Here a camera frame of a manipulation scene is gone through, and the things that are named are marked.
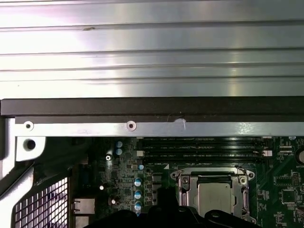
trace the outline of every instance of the metal grille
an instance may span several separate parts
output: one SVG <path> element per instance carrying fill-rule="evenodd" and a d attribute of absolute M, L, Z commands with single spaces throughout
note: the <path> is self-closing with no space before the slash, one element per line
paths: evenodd
<path fill-rule="evenodd" d="M 15 207 L 15 228 L 67 228 L 67 178 Z"/>

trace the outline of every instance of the motherboard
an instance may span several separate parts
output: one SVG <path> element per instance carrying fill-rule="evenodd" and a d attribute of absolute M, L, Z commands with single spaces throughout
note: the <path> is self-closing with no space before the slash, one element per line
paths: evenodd
<path fill-rule="evenodd" d="M 219 209 L 263 228 L 304 225 L 304 137 L 94 138 L 81 166 L 95 219 L 139 215 L 174 187 L 202 217 Z"/>

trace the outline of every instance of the silver metal frame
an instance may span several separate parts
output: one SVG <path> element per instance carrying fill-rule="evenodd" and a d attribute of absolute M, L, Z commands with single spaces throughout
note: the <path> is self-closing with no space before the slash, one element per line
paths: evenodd
<path fill-rule="evenodd" d="M 32 140 L 35 142 L 35 148 L 29 149 L 27 142 Z M 45 148 L 46 137 L 17 137 L 16 161 L 27 161 L 39 157 Z"/>
<path fill-rule="evenodd" d="M 11 215 L 18 201 L 33 186 L 34 169 L 28 170 L 20 180 L 18 180 L 11 189 L 0 199 L 1 227 L 11 228 Z"/>
<path fill-rule="evenodd" d="M 0 180 L 14 168 L 16 159 L 15 119 L 7 119 L 5 122 L 5 157 L 0 161 Z"/>
<path fill-rule="evenodd" d="M 34 123 L 32 130 L 15 124 L 15 136 L 22 137 L 194 137 L 194 136 L 303 136 L 302 122 L 164 122 L 136 123 L 130 130 L 128 123 Z"/>

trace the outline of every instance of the cpu socket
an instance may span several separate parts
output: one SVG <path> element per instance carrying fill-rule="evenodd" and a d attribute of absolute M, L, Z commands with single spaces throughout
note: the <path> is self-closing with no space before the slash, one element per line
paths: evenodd
<path fill-rule="evenodd" d="M 171 173 L 178 181 L 179 204 L 197 210 L 202 217 L 221 210 L 256 223 L 249 215 L 249 182 L 252 171 L 231 167 L 188 167 Z"/>

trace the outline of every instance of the aluminum panel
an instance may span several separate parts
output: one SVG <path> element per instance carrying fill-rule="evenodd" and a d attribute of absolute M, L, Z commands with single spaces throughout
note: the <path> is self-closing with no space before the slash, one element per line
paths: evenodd
<path fill-rule="evenodd" d="M 300 48 L 304 47 L 303 37 L 302 25 L 6 31 L 0 33 L 0 54 Z"/>
<path fill-rule="evenodd" d="M 293 0 L 288 7 L 285 1 L 276 1 L 274 7 L 273 1 L 263 0 L 68 3 L 0 8 L 0 28 L 304 19 L 302 0 Z"/>
<path fill-rule="evenodd" d="M 0 98 L 304 95 L 303 9 L 301 0 L 2 2 Z"/>

